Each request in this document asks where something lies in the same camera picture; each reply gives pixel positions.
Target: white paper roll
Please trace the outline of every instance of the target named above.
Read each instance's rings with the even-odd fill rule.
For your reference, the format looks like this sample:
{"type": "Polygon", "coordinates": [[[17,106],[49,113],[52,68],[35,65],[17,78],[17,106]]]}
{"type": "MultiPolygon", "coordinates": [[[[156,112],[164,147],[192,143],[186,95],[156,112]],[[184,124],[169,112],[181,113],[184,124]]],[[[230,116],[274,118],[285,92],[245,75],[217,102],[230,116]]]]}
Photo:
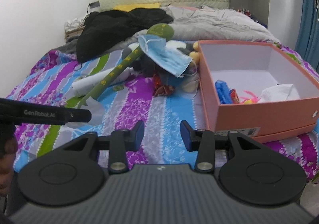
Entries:
{"type": "MultiPolygon", "coordinates": [[[[76,97],[85,96],[89,93],[103,78],[105,78],[114,68],[107,69],[92,76],[88,76],[72,83],[71,88],[76,97]]],[[[131,75],[133,68],[126,68],[112,83],[112,85],[123,82],[131,75]]]]}

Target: blue package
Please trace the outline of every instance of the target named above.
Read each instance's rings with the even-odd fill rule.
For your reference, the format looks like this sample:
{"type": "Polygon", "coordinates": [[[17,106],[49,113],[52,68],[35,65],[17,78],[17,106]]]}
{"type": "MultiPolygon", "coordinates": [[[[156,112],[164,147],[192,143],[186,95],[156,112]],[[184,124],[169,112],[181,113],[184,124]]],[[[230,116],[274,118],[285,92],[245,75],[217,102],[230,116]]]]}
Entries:
{"type": "Polygon", "coordinates": [[[217,80],[215,82],[215,88],[220,99],[221,104],[232,104],[232,98],[230,97],[230,90],[226,82],[217,80]]]}

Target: green paddle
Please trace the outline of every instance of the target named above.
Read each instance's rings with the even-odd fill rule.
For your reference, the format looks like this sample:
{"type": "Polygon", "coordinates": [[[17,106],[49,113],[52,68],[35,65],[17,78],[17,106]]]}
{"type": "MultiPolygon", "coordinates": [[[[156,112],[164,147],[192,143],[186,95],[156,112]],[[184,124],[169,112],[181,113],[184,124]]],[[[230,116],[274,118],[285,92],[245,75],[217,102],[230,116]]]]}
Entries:
{"type": "MultiPolygon", "coordinates": [[[[174,30],[171,26],[165,23],[158,23],[148,29],[147,34],[154,34],[159,37],[165,38],[169,41],[173,35],[174,30]]],[[[82,105],[87,105],[87,99],[92,97],[97,100],[104,90],[110,86],[110,84],[135,61],[139,56],[143,54],[140,46],[133,50],[120,64],[118,64],[100,83],[98,83],[87,95],[85,95],[78,104],[78,108],[82,105]]]]}

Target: blue curtain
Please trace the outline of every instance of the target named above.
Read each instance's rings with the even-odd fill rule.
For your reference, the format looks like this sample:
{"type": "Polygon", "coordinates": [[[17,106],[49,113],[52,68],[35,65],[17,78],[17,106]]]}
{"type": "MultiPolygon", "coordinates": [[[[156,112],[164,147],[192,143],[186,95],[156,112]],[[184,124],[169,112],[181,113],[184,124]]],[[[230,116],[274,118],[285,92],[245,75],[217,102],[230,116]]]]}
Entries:
{"type": "Polygon", "coordinates": [[[315,0],[303,0],[296,51],[319,71],[319,22],[315,0]]]}

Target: pink box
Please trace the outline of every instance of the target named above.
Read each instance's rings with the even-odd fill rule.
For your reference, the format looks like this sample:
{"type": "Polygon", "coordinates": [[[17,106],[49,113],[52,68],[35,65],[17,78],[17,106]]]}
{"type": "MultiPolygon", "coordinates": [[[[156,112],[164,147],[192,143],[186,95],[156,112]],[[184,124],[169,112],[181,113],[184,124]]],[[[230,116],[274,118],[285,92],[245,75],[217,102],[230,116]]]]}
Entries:
{"type": "Polygon", "coordinates": [[[297,62],[268,43],[199,41],[200,88],[206,126],[224,135],[240,130],[264,143],[290,138],[314,129],[319,117],[319,84],[297,62]],[[276,84],[294,84],[299,100],[259,104],[220,103],[215,82],[260,95],[276,84]]]}

